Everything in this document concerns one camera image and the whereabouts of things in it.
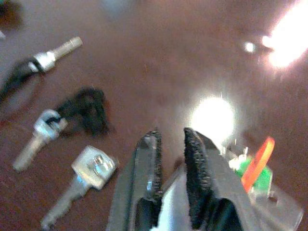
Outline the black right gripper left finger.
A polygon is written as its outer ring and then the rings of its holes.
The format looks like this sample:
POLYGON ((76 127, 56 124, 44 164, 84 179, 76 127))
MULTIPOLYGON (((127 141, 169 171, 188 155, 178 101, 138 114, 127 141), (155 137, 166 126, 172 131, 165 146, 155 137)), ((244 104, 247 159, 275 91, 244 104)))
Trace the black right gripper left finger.
POLYGON ((119 174, 106 229, 149 231, 157 227, 162 206, 162 135, 142 136, 119 174))

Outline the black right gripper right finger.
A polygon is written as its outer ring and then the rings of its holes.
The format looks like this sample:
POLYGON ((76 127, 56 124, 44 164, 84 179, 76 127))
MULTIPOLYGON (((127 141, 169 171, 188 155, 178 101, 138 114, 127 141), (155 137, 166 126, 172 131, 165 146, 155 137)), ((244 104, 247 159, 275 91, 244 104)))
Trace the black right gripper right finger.
POLYGON ((238 176, 206 136, 184 128, 186 188, 194 230, 259 231, 260 221, 238 176))

